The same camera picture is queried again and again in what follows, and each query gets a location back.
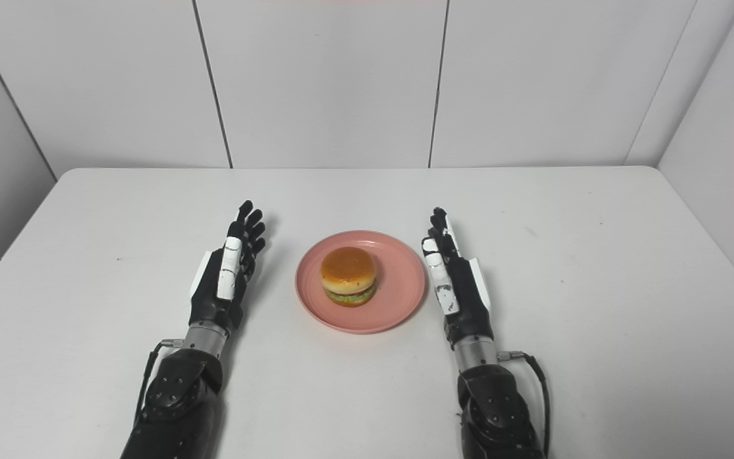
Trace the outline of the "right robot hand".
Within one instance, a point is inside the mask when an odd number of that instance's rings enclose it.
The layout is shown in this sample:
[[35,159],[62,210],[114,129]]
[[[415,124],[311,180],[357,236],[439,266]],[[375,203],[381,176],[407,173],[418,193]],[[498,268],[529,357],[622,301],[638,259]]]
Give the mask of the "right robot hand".
[[479,282],[477,260],[461,255],[445,209],[435,207],[430,223],[421,250],[445,316],[445,336],[450,348],[466,338],[493,339],[489,308],[482,294],[486,285]]

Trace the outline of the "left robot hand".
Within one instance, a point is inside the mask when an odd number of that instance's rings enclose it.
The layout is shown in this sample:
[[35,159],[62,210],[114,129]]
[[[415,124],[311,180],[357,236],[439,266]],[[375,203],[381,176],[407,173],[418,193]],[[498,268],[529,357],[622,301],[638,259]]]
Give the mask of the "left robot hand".
[[190,325],[214,325],[227,332],[241,326],[248,282],[267,244],[265,229],[262,210],[244,201],[228,226],[222,247],[208,253],[191,296]]

